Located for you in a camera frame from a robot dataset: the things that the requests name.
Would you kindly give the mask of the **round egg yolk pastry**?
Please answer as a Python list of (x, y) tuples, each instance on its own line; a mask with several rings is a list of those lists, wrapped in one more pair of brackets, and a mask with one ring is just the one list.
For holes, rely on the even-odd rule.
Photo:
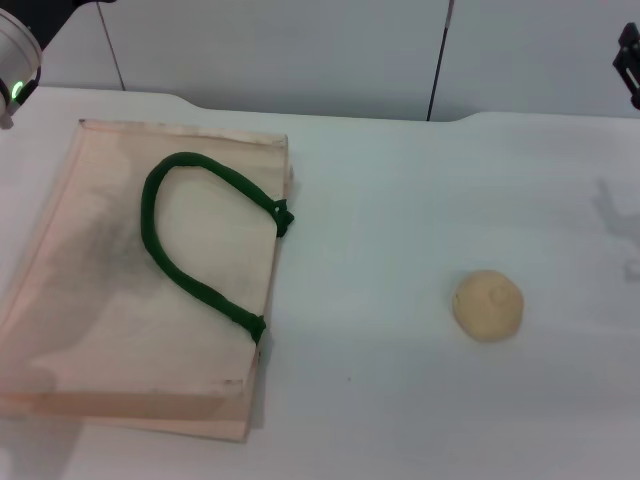
[(471, 272), (458, 284), (452, 298), (458, 325), (483, 343), (513, 337), (520, 329), (524, 306), (519, 287), (495, 270)]

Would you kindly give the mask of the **cream canvas handbag green handle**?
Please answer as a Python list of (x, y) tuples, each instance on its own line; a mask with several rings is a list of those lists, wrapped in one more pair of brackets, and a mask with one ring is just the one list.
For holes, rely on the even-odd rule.
[(288, 139), (79, 122), (0, 302), (0, 415), (243, 441)]

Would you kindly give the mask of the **black vertical wall strip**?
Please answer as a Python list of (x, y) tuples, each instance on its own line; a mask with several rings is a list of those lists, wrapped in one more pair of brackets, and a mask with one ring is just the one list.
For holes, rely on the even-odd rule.
[(443, 62), (443, 58), (444, 58), (444, 52), (445, 52), (445, 48), (446, 48), (446, 43), (447, 43), (447, 39), (448, 39), (449, 29), (450, 29), (450, 25), (451, 25), (451, 21), (452, 21), (455, 1), (456, 0), (448, 0), (447, 14), (446, 14), (445, 24), (444, 24), (444, 28), (443, 28), (443, 32), (442, 32), (441, 43), (440, 43), (440, 48), (439, 48), (439, 53), (438, 53), (438, 58), (437, 58), (437, 63), (436, 63), (436, 69), (435, 69), (435, 73), (434, 73), (432, 89), (431, 89), (430, 98), (429, 98), (429, 105), (428, 105), (428, 110), (427, 110), (427, 115), (426, 115), (426, 121), (431, 121), (431, 119), (432, 119), (432, 112), (433, 112), (433, 108), (434, 108), (434, 104), (435, 104), (437, 88), (438, 88), (438, 83), (439, 83), (439, 78), (440, 78), (440, 72), (441, 72), (442, 62)]

